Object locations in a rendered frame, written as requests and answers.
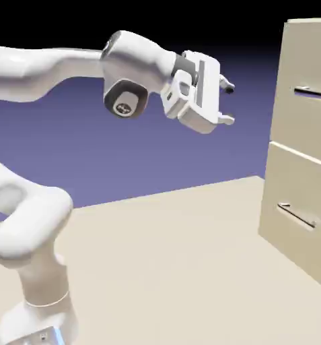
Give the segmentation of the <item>beige cabinet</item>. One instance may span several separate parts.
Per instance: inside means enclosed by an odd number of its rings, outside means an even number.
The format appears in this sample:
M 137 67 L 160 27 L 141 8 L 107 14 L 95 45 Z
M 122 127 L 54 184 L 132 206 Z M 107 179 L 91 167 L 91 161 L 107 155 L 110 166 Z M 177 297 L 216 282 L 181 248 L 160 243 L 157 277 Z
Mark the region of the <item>beige cabinet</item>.
M 283 28 L 258 232 L 321 284 L 321 18 Z

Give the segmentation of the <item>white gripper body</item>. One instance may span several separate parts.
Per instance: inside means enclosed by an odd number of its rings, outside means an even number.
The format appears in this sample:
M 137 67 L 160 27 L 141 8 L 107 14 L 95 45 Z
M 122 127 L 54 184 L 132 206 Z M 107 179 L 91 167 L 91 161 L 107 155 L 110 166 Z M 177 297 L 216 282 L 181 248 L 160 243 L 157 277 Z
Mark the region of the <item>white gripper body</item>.
M 199 80 L 190 91 L 188 102 L 178 113 L 181 124 L 201 134 L 209 134 L 219 120 L 220 63 L 213 57 L 194 51 L 184 51 L 194 62 Z

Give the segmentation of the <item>beige drawer front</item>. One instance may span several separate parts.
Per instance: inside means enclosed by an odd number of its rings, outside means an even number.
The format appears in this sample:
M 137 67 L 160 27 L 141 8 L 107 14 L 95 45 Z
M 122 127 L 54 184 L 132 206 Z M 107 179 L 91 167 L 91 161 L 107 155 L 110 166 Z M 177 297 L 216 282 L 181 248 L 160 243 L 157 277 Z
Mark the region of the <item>beige drawer front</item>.
M 321 98 L 296 86 L 321 91 L 321 18 L 284 25 L 271 125 L 271 140 L 321 160 Z
M 277 207 L 279 202 L 317 219 L 310 228 Z M 260 236 L 321 284 L 321 161 L 269 144 L 258 228 Z

